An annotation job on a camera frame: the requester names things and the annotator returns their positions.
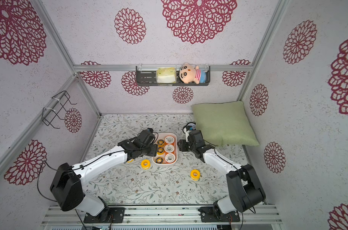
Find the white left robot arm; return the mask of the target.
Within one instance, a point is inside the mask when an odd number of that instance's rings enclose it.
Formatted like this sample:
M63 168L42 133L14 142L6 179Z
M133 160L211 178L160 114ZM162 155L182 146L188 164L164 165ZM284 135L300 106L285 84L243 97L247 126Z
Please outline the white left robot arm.
M101 198L83 189L101 173L127 161L142 156L154 157L158 146L155 144L153 129L147 128L138 136L119 142L112 149L82 163L64 163L56 169L50 191L64 212L76 210L85 212L93 222L112 222L114 212Z

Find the black yellow small tape roll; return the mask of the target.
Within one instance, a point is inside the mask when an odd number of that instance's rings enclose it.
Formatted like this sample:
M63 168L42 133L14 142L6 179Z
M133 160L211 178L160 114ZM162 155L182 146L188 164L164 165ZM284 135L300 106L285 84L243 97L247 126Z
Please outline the black yellow small tape roll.
M164 147L165 146L165 141L164 140L158 140L157 141L158 147Z

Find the orange white tape roll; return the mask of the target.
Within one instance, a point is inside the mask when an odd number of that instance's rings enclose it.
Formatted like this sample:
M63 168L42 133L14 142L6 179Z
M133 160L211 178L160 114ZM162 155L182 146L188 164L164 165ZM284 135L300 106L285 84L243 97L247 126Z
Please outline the orange white tape roll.
M172 164L176 161L176 155L173 153L168 153L165 155L165 163Z
M175 150L176 150L176 148L175 148L175 146L174 146L173 144L166 144L166 145L164 146L164 151L165 151L166 153L172 153L172 154L174 154Z
M176 138L172 135L168 135L164 138L164 141L166 144L174 144L176 141Z

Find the white plastic storage box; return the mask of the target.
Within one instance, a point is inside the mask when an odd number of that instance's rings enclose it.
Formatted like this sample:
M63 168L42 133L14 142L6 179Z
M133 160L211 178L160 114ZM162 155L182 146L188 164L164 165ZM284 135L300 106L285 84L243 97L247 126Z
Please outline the white plastic storage box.
M174 154L176 155L176 161L175 161L174 163L172 163L172 164L167 164L167 163L165 163L165 155L166 155L167 153L164 152L163 155L157 155L157 154L156 154L156 156L152 157L153 164L156 165L156 166L162 166L162 167L164 167L164 166L173 166L173 165L176 164L176 162L177 162L177 160L178 160L177 136L176 136L174 133L168 133L168 132L166 132L166 133L165 133L165 132L158 133L158 134L157 134L157 140L155 141L155 144L157 144L157 141L158 141L158 140L164 140L164 138L165 138L166 136L168 136L168 135L172 135L172 136L174 136L174 137L176 138L176 141L175 141L175 143L173 144L173 145L175 146L175 148L176 148L176 150L175 150L175 152L174 152ZM163 162L162 164L157 164L157 163L155 162L155 159L156 159L157 157L162 157L162 158L164 159L164 162Z

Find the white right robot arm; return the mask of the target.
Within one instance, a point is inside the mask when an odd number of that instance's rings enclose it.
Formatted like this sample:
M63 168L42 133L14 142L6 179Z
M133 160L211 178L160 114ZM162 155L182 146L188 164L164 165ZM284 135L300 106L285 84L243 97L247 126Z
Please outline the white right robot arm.
M240 165L221 155L216 147L203 139L200 130L185 128L185 139L178 142L181 152L192 152L203 163L226 176L228 195L213 203L212 209L200 208L203 222L240 221L239 214L266 199L265 191L255 169Z

